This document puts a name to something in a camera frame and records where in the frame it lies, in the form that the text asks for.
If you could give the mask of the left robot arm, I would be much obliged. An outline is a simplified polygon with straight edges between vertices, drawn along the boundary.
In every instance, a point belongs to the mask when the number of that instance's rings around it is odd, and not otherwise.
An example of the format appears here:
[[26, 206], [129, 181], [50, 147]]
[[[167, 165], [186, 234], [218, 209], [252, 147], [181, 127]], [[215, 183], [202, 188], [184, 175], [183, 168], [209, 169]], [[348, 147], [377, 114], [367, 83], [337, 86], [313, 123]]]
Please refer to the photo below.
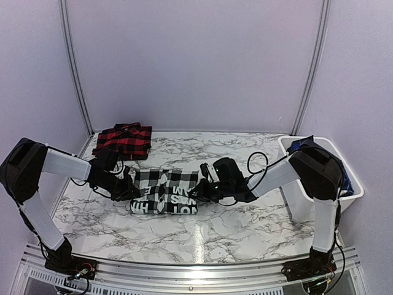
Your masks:
[[15, 202], [22, 218], [45, 249], [54, 254], [53, 262], [64, 273], [77, 269], [72, 246], [51, 217], [45, 201], [49, 195], [42, 188], [50, 180], [74, 179], [91, 189], [102, 189], [110, 200], [122, 202], [139, 196], [130, 168], [116, 170], [119, 156], [100, 151], [90, 160], [29, 138], [21, 138], [1, 164], [1, 186]]

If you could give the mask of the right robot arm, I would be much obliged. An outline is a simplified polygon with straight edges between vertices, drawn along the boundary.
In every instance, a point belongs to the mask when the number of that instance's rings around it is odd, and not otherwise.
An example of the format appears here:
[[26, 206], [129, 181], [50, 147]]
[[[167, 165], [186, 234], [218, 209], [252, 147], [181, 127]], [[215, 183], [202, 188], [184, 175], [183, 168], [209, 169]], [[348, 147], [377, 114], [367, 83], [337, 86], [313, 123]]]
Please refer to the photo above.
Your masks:
[[189, 191], [191, 199], [217, 203], [227, 197], [236, 202], [250, 203], [269, 191], [299, 180], [315, 206], [315, 230], [310, 258], [304, 270], [317, 275], [327, 267], [328, 257], [335, 243], [338, 199], [344, 183], [342, 161], [322, 146], [307, 141], [289, 155], [264, 170], [244, 177], [236, 162], [228, 157], [213, 165], [218, 176], [216, 182], [203, 178]]

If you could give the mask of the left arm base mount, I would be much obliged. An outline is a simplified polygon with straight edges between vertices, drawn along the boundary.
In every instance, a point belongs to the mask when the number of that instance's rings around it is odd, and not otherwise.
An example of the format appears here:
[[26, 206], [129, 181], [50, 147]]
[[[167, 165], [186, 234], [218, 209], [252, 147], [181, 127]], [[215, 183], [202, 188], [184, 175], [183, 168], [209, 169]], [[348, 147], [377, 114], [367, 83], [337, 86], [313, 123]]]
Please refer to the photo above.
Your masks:
[[45, 268], [75, 276], [84, 270], [83, 275], [89, 280], [95, 278], [98, 261], [72, 254], [72, 246], [65, 240], [57, 250], [52, 250], [41, 243], [41, 252], [45, 258]]

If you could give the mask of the black white plaid shirt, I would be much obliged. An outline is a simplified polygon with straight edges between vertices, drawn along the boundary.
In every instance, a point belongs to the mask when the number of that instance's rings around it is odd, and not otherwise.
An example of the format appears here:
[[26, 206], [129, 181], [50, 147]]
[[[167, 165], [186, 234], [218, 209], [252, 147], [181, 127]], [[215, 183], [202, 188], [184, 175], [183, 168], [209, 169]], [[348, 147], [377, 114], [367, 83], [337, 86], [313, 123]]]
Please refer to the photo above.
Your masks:
[[133, 214], [197, 214], [197, 201], [189, 197], [199, 173], [187, 170], [137, 170], [134, 185], [140, 197], [130, 201]]

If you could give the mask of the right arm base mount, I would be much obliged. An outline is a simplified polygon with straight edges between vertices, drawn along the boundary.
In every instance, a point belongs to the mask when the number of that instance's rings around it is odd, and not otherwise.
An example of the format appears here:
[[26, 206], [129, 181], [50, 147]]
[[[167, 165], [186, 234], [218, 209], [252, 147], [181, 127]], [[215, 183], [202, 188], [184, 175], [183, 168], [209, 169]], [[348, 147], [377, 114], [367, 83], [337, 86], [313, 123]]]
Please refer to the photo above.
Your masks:
[[285, 262], [281, 273], [287, 281], [303, 280], [332, 273], [337, 269], [332, 252], [332, 248], [325, 253], [311, 247], [307, 258]]

